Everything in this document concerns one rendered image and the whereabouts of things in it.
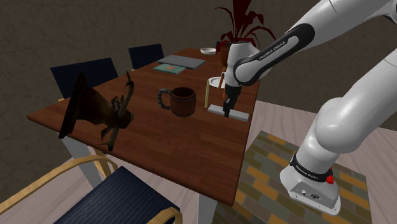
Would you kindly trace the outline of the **brown wooden table white legs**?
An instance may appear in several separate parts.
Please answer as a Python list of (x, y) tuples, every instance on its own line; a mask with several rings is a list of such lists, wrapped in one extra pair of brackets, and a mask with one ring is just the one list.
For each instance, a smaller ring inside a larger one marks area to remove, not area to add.
[[(222, 90), (206, 89), (223, 66), (218, 55), (187, 48), (180, 55), (202, 59), (197, 69), (178, 75), (161, 73), (149, 64), (97, 87), (106, 99), (125, 94), (135, 84), (128, 109), (134, 119), (118, 133), (113, 156), (199, 194), (198, 223), (211, 224), (216, 204), (235, 199), (250, 123), (210, 113), (207, 106), (223, 104)], [(190, 87), (196, 91), (194, 114), (173, 115), (157, 103), (161, 88)]]

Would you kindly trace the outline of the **patterned brick robot stand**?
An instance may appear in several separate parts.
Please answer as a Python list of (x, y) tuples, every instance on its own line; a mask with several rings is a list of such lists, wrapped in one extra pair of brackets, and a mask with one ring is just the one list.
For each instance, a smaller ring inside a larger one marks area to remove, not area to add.
[(246, 150), (235, 204), (216, 206), (211, 224), (372, 224), (364, 175), (333, 164), (341, 210), (330, 216), (291, 199), (279, 173), (297, 146), (261, 131)]

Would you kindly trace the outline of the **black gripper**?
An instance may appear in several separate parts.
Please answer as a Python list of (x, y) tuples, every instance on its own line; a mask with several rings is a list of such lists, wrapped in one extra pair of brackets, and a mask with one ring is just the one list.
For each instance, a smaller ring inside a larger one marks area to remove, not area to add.
[(225, 85), (225, 94), (227, 95), (227, 99), (223, 102), (224, 117), (229, 117), (230, 110), (235, 106), (238, 96), (241, 93), (241, 89), (241, 86), (234, 87), (227, 84)]

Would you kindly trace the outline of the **grey base stand tan post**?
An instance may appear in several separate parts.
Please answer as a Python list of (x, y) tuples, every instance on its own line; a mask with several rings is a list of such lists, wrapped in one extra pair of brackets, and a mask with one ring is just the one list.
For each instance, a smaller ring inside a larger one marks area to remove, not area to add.
[[(208, 107), (207, 111), (211, 112), (211, 113), (215, 113), (215, 114), (221, 115), (221, 116), (224, 116), (223, 107), (221, 107), (221, 106), (217, 106), (217, 105), (211, 104)], [(231, 109), (230, 110), (230, 114), (229, 114), (229, 118), (234, 118), (236, 120), (241, 120), (241, 121), (247, 122), (248, 118), (249, 118), (249, 113), (245, 113), (245, 112), (236, 111), (234, 109)]]

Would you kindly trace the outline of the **teal book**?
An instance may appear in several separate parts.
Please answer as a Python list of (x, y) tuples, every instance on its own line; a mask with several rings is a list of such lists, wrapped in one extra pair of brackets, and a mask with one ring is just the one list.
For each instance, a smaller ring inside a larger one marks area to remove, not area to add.
[(159, 66), (156, 66), (153, 69), (156, 71), (177, 75), (182, 71), (184, 71), (186, 68), (181, 66), (170, 65), (170, 64), (160, 64)]

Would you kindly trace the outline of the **white plate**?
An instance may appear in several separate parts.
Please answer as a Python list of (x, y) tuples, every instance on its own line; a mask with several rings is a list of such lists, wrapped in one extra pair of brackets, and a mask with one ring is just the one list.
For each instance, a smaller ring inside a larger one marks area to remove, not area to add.
[[(212, 87), (218, 88), (220, 79), (221, 79), (221, 76), (209, 78), (208, 79), (209, 85)], [(224, 88), (225, 88), (225, 81), (223, 81), (221, 84), (221, 89), (224, 89)]]

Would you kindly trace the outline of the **grey closed laptop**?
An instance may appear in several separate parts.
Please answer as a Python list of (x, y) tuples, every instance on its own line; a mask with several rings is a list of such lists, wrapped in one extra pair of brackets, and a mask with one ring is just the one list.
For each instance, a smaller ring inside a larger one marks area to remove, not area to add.
[(161, 64), (170, 64), (170, 65), (185, 67), (194, 70), (200, 67), (202, 64), (204, 64), (205, 60), (191, 58), (191, 57), (184, 57), (179, 55), (169, 55), (158, 60), (158, 62)]

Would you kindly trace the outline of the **dark blue chair tan arms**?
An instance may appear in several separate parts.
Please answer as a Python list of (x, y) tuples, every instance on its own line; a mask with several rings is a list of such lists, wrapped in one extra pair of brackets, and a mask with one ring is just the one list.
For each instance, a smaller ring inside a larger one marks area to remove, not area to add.
[(67, 162), (45, 174), (6, 201), (0, 214), (72, 169), (89, 162), (109, 162), (114, 172), (84, 196), (54, 224), (183, 224), (178, 206), (159, 194), (123, 166), (105, 156), (90, 155)]

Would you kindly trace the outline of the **red leaf potted plant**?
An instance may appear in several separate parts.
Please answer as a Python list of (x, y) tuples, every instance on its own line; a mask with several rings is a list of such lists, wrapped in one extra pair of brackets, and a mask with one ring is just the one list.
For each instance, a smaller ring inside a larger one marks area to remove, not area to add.
[(254, 11), (247, 12), (251, 1), (233, 0), (232, 11), (225, 7), (216, 7), (216, 9), (227, 12), (232, 22), (232, 30), (222, 34), (219, 43), (216, 45), (216, 50), (220, 52), (220, 60), (224, 71), (227, 68), (228, 53), (231, 44), (239, 41), (248, 41), (253, 46), (260, 45), (255, 33), (257, 30), (267, 31), (276, 40), (274, 33), (269, 28), (263, 26), (264, 17), (262, 14)]

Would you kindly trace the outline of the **brown wooden mug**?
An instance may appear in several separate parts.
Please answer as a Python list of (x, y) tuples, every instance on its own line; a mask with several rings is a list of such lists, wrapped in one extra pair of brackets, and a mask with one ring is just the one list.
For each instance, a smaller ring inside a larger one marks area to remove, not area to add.
[[(162, 94), (170, 96), (170, 105), (162, 102)], [(178, 117), (188, 117), (194, 114), (197, 101), (196, 92), (188, 87), (177, 87), (173, 90), (161, 88), (158, 91), (158, 105), (162, 109), (171, 110)]]

